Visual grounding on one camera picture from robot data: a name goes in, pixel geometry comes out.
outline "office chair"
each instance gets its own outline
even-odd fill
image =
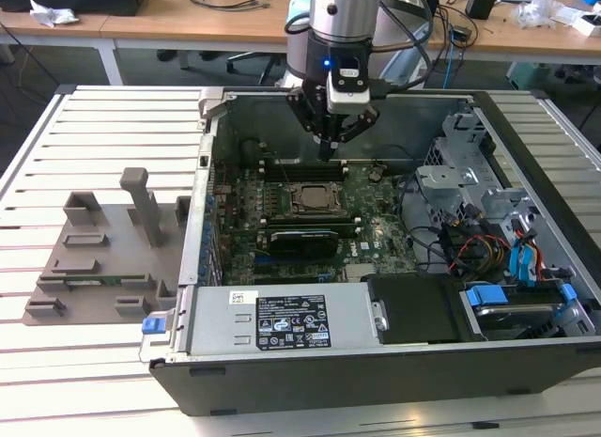
[[[265,80],[267,80],[267,78],[270,76],[271,69],[273,68],[273,66],[280,66],[280,64],[282,63],[282,58],[284,56],[283,54],[262,54],[259,52],[247,52],[246,54],[230,56],[229,58],[227,58],[225,69],[227,70],[227,73],[236,73],[236,68],[234,68],[235,61],[259,58],[263,56],[268,56],[270,60],[268,61],[267,66],[265,67],[263,73],[261,73],[261,76],[259,78],[259,85],[262,86]]]

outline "wooden desk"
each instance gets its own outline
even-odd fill
[[[209,0],[225,5],[242,0]],[[111,85],[123,85],[118,68],[118,49],[174,49],[221,52],[284,53],[284,21],[290,0],[270,0],[271,7],[249,12],[222,12],[201,8],[189,0],[145,0],[135,17],[82,15],[75,24],[48,28],[28,13],[3,13],[0,20],[19,36],[23,44],[93,47],[100,53]],[[572,5],[575,0],[561,0]],[[454,4],[465,9],[466,0]],[[601,38],[584,38],[576,30],[557,24],[555,28],[520,29],[508,16],[515,5],[499,4],[487,21],[476,21],[480,34],[465,52],[467,59],[531,61],[558,64],[601,63]],[[450,11],[452,23],[470,23]],[[442,45],[442,25],[437,26],[428,45],[436,56]],[[13,40],[0,31],[0,44]]]
[[[100,36],[100,28],[109,16],[106,14],[78,14],[77,17],[79,18],[79,22],[57,25],[51,28],[36,21],[28,12],[0,11],[0,22],[15,36],[98,38]],[[0,34],[6,34],[2,27],[0,27]]]
[[[228,5],[244,0],[208,0]],[[270,8],[223,12],[190,0],[145,0],[135,17],[109,17],[100,33],[113,39],[177,39],[267,42],[285,45],[285,16],[290,0],[270,0]]]
[[[580,9],[586,5],[579,0],[558,0],[567,6]],[[467,0],[458,0],[453,8],[465,11]],[[539,62],[557,62],[561,64],[598,64],[601,60],[601,38],[586,38],[572,27],[556,23],[555,28],[537,27],[521,29],[511,21],[509,15],[515,5],[499,3],[486,21],[475,21],[478,24],[479,36],[476,43],[466,53],[466,58],[522,61],[534,59]],[[449,11],[452,24],[472,29],[465,18],[454,11]],[[437,52],[442,46],[442,23],[436,19],[434,35],[429,41],[430,53]]]

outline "table leg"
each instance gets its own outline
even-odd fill
[[[12,64],[15,62],[15,58],[7,45],[0,45],[0,63]]]
[[[179,58],[179,68],[187,70],[190,68],[190,64],[188,64],[188,51],[187,50],[178,50],[177,57]]]
[[[123,78],[121,77],[118,63],[119,53],[115,45],[113,43],[104,43],[98,47],[98,51],[111,86],[123,86]]]

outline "red wire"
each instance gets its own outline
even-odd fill
[[[474,235],[473,237],[469,237],[468,240],[463,244],[463,246],[461,246],[461,249],[459,249],[459,253],[457,254],[457,257],[455,257],[455,258],[460,258],[461,254],[463,254],[463,252],[468,248],[470,243],[476,238],[481,238],[481,237],[480,237],[480,235]],[[455,266],[457,266],[456,262],[451,263],[451,266],[449,266],[448,273],[450,273]]]
[[[485,235],[485,237],[495,240],[496,242],[501,242],[501,244],[503,246],[505,246],[507,249],[511,250],[511,246],[503,238],[495,237],[494,235]]]
[[[521,230],[516,230],[516,235],[519,238],[523,238],[524,237],[524,233]],[[543,279],[543,271],[542,271],[542,268],[543,268],[543,252],[534,243],[532,244],[532,247],[536,251],[536,265],[535,265],[536,279],[537,280],[542,280]]]

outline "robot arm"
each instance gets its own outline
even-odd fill
[[[328,161],[340,143],[350,141],[378,119],[378,110],[369,104],[369,55],[413,46],[372,46],[379,3],[311,0],[305,75],[302,85],[292,89],[287,100],[305,131],[313,133],[322,161]],[[348,117],[356,118],[345,125]]]

